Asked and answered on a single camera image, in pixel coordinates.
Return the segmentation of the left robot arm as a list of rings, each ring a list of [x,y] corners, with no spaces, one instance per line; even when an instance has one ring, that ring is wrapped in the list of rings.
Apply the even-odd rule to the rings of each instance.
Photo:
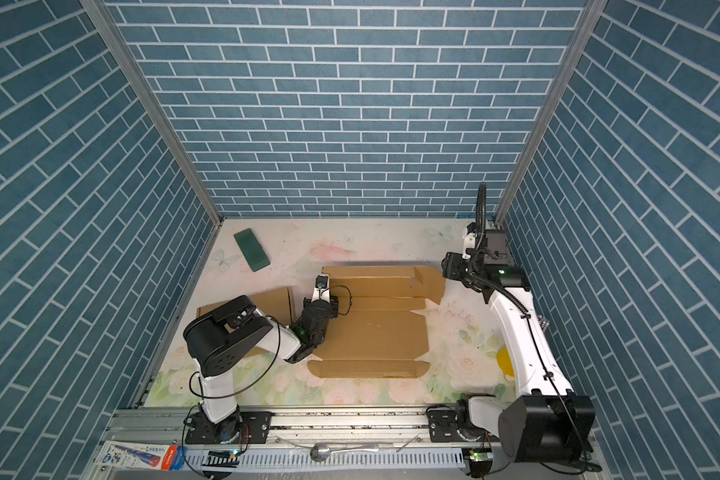
[[[183,337],[198,379],[189,382],[189,389],[202,400],[202,420],[211,428],[211,441],[234,442],[245,432],[237,396],[251,387],[237,388],[233,372],[243,357],[258,347],[275,360],[298,363],[325,341],[329,321],[338,316],[338,298],[322,290],[304,300],[301,315],[288,326],[245,295],[192,321]]]

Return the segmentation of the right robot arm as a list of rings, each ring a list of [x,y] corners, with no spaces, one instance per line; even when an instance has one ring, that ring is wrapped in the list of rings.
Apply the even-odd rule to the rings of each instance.
[[[595,420],[591,399],[576,393],[557,365],[545,337],[545,326],[533,307],[524,270],[500,259],[489,242],[496,231],[470,223],[463,250],[445,255],[444,278],[482,295],[500,322],[513,368],[515,399],[506,406],[493,394],[470,394],[456,404],[456,418],[499,439],[511,462],[538,463],[564,475],[598,470],[589,459],[588,440]]]

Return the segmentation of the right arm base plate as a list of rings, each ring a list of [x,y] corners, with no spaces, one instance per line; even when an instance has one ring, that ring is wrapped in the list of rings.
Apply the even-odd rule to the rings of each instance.
[[[425,411],[431,443],[498,443],[499,438],[486,430],[462,420],[451,409],[428,409]]]

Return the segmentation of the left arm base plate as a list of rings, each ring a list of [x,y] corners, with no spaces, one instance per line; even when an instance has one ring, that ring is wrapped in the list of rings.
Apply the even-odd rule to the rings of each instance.
[[[273,414],[268,411],[235,412],[219,423],[213,423],[200,410],[184,421],[186,444],[265,444]]]

